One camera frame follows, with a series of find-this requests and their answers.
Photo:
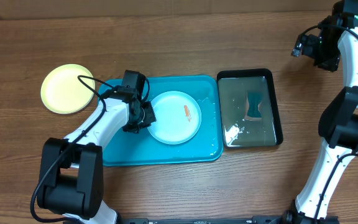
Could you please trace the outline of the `yellow-green plate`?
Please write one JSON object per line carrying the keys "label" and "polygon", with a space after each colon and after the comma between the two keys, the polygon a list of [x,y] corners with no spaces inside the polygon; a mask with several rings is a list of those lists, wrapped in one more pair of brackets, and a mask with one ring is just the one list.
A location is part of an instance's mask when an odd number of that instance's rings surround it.
{"label": "yellow-green plate", "polygon": [[44,106],[58,114],[76,113],[85,108],[94,93],[79,81],[80,75],[93,78],[87,68],[78,64],[61,65],[52,70],[40,89]]}

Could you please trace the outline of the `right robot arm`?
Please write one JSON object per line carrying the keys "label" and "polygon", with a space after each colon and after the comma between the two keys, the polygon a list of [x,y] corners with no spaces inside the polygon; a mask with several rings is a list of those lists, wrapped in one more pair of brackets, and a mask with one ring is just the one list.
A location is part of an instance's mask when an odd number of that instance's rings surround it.
{"label": "right robot arm", "polygon": [[343,88],[320,117],[321,147],[306,185],[274,223],[338,223],[327,216],[328,205],[345,169],[358,157],[358,0],[335,3],[316,28],[319,35],[305,30],[298,36],[291,54],[313,58],[315,66],[330,72],[342,65]]}

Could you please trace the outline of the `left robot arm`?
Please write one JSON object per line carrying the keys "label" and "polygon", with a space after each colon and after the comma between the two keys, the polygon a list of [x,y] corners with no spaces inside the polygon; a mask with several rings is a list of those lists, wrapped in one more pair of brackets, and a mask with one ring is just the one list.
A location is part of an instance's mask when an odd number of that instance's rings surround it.
{"label": "left robot arm", "polygon": [[56,222],[39,217],[35,207],[40,207],[59,214],[63,223],[118,223],[118,213],[103,201],[103,151],[119,130],[137,134],[155,122],[149,91],[145,75],[126,70],[120,85],[98,95],[99,105],[77,130],[45,142],[30,200],[33,219]]}

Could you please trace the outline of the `light blue plate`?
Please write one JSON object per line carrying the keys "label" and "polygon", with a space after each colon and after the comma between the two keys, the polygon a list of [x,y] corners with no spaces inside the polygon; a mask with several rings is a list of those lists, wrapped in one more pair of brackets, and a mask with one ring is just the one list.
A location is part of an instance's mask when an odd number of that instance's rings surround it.
{"label": "light blue plate", "polygon": [[167,91],[152,100],[156,121],[149,133],[164,144],[181,144],[196,135],[201,126],[201,109],[190,95]]}

